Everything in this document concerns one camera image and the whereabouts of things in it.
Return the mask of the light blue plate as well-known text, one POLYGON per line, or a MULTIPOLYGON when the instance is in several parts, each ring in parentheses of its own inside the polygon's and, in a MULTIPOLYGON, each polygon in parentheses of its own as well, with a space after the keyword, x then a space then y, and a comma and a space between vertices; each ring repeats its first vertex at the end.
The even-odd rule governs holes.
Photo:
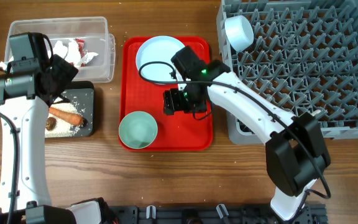
POLYGON ((179 71, 173 65, 172 57, 185 45, 170 36, 156 36, 146 40, 139 48, 135 58, 137 69, 142 77, 162 85, 163 82, 183 81, 179 71))

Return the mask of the clear plastic bin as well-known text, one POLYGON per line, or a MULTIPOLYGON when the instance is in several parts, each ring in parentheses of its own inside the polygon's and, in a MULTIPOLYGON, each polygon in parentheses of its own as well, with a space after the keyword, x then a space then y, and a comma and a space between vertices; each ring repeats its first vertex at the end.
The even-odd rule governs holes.
POLYGON ((54 53, 58 53, 58 46, 68 47, 72 40, 84 41, 84 49, 89 53, 97 53, 97 56, 78 69, 74 80, 107 83, 113 79, 116 59, 115 39, 108 31, 108 22, 105 17, 14 21, 9 28, 8 36, 25 32, 45 34, 51 41, 54 53))

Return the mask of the brown shiitake mushroom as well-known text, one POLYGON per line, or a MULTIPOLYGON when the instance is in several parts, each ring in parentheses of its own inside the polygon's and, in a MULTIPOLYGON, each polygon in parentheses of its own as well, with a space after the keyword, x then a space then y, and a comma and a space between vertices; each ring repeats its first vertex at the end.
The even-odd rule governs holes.
POLYGON ((53 131, 56 127, 57 120, 54 117, 48 117, 45 125, 47 131, 53 131))

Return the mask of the black plastic tray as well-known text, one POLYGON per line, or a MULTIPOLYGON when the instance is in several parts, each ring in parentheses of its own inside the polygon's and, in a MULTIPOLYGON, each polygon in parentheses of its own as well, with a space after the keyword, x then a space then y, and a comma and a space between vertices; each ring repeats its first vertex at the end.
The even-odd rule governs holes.
POLYGON ((94 121, 94 85, 89 81, 72 82, 66 87, 61 95, 54 101, 55 103, 78 103, 79 109, 84 109, 83 115, 86 124, 80 128, 80 131, 73 137, 64 138, 81 138, 92 135, 94 121))

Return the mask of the light blue bowl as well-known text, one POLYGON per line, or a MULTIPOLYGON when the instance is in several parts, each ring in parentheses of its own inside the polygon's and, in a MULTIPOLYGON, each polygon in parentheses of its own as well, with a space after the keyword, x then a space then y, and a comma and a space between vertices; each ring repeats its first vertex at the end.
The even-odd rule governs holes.
POLYGON ((237 52, 241 52, 253 44, 254 31, 249 20, 244 16, 227 18, 224 26, 226 37, 231 47, 237 52))

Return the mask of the white tissue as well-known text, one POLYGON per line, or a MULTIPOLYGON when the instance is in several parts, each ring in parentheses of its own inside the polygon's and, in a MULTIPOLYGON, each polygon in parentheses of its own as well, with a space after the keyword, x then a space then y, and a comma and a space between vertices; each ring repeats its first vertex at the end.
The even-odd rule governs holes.
POLYGON ((70 39, 68 45, 64 45, 61 40, 58 40, 53 47, 53 52, 76 68, 85 66, 94 57, 98 56, 96 52, 88 52, 85 49, 80 51, 74 39, 70 39))

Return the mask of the red snack wrapper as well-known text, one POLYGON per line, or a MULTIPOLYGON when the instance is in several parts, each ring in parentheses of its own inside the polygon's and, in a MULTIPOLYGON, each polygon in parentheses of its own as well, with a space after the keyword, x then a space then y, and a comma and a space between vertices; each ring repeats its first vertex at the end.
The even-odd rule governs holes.
POLYGON ((85 42, 84 40, 81 40, 81 39, 75 39, 76 43, 78 44, 79 46, 79 50, 82 51, 83 50, 83 47, 85 46, 85 42))

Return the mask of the mint green bowl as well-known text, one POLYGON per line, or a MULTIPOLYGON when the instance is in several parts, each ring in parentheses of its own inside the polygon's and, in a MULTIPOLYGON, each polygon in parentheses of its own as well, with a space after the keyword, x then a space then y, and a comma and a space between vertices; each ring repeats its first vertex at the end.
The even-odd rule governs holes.
POLYGON ((158 134, 155 118, 145 111, 127 114, 119 124, 119 138, 130 149, 143 149, 151 145, 158 134))

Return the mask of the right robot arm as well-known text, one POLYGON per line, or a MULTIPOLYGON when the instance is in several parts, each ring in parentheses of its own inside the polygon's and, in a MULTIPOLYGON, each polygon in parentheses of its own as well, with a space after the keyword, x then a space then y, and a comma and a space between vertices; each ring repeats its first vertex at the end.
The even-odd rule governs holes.
POLYGON ((265 146, 267 173, 275 184, 270 207, 283 221, 293 221, 320 180, 331 158, 314 115, 296 116, 273 105, 246 86, 219 60, 205 63, 186 46, 171 58, 177 88, 164 92, 164 113, 204 113, 219 106, 246 125, 265 146))

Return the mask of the pile of white rice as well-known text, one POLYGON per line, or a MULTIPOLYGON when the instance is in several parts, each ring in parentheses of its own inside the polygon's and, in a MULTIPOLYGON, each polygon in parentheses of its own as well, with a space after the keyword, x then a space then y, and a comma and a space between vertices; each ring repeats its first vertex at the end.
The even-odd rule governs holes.
POLYGON ((86 119, 83 115, 84 109, 78 108, 79 104, 74 103, 55 103, 51 107, 56 108, 62 111, 66 111, 69 113, 75 113, 79 114, 83 117, 84 123, 82 126, 73 126, 62 119, 59 119, 58 117, 48 114, 48 117, 54 117, 57 120, 56 127, 53 131, 47 131, 45 129, 45 137, 46 138, 63 138, 63 137, 73 137, 75 134, 77 134, 80 131, 80 128, 82 128, 86 124, 86 119))

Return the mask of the orange carrot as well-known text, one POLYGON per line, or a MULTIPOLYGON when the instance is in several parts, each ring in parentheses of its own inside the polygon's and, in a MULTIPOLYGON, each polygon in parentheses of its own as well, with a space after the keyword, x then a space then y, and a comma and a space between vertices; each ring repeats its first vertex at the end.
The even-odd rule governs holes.
POLYGON ((49 108, 49 113, 73 126, 82 126, 84 123, 83 117, 79 114, 69 113, 52 107, 49 108))

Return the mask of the red serving tray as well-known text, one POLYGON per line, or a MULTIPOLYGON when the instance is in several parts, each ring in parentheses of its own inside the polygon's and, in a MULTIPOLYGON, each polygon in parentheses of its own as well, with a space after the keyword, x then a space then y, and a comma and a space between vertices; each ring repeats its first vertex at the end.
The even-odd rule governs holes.
POLYGON ((200 151, 213 141, 213 115, 208 108, 198 113, 198 120, 191 113, 182 111, 171 116, 163 113, 163 93, 173 85, 157 85, 141 79, 135 65, 140 46, 149 37, 132 37, 123 46, 121 99, 119 119, 134 111, 151 114, 158 125, 155 141, 144 151, 200 151))

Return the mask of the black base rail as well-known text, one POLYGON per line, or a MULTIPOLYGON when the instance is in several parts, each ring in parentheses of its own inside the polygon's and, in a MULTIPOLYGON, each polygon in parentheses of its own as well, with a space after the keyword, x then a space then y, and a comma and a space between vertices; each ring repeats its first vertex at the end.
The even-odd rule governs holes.
POLYGON ((136 207, 111 206, 118 223, 129 224, 181 224, 181 223, 285 223, 268 204, 250 204, 230 207, 136 207))

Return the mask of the grey dishwasher rack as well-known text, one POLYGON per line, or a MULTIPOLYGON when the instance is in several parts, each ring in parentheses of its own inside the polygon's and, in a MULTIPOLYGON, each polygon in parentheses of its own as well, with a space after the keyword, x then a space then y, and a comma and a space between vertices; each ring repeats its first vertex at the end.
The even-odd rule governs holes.
POLYGON ((323 136, 358 139, 358 1, 223 1, 216 17, 224 63, 267 101, 316 115, 323 136), (244 16, 253 44, 241 52, 227 18, 244 16))

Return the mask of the white spoon in rack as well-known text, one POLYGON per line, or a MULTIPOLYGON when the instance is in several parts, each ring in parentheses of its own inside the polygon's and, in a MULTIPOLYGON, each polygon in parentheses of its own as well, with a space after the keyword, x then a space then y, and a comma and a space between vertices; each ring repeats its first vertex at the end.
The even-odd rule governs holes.
POLYGON ((316 116, 316 115, 320 114, 320 112, 321 112, 321 110, 316 110, 316 111, 312 112, 311 115, 316 116))

